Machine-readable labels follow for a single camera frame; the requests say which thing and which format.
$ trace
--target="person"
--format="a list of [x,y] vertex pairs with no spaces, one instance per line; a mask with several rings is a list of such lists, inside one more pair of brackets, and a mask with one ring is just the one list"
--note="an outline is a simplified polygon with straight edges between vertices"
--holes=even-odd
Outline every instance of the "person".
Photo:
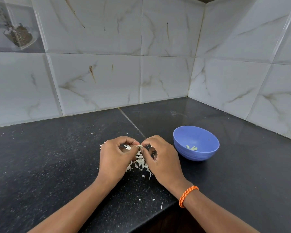
[[[131,150],[120,146],[126,144]],[[121,136],[101,146],[98,176],[77,197],[54,212],[28,233],[76,233],[100,202],[115,187],[137,154],[140,145],[135,139]],[[175,148],[158,135],[145,139],[142,155],[156,179],[178,200],[193,186],[183,175]],[[254,228],[208,199],[198,189],[185,197],[183,205],[207,233],[257,233]]]

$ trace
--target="plastic bowl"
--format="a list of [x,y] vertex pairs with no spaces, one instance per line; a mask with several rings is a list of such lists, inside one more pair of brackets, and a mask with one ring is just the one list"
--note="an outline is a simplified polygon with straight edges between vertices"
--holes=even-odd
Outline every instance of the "plastic bowl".
[[211,132],[195,126],[181,126],[173,131],[176,150],[183,157],[193,161],[209,159],[218,150],[219,140]]

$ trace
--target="person's right hand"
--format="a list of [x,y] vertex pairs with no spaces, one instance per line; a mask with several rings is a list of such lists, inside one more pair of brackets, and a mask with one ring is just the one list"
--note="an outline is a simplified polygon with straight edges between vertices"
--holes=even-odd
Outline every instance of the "person's right hand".
[[[169,190],[177,199],[193,184],[185,179],[179,156],[175,148],[166,142],[159,135],[155,135],[145,139],[141,145],[151,145],[149,151],[142,148],[142,155],[148,164],[151,172],[155,175],[156,179],[167,190]],[[154,159],[151,157],[153,152],[156,151]]]

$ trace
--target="tiled wall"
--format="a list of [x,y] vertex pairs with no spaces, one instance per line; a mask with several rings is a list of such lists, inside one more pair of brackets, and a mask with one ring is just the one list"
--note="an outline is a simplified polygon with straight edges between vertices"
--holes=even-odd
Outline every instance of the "tiled wall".
[[291,0],[207,3],[188,96],[291,138]]
[[204,7],[0,0],[0,126],[186,96]]

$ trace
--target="orange bracelet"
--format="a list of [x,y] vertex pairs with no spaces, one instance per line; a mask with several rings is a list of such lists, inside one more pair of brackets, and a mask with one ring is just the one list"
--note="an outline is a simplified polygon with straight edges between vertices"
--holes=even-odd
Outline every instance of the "orange bracelet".
[[180,198],[180,200],[179,200],[179,206],[181,207],[181,208],[185,208],[184,206],[183,206],[183,201],[184,201],[184,199],[185,199],[185,197],[192,191],[192,190],[194,190],[194,189],[198,189],[198,187],[197,186],[191,186],[190,188],[188,188],[183,194],[182,194],[182,196],[181,196],[181,198]]

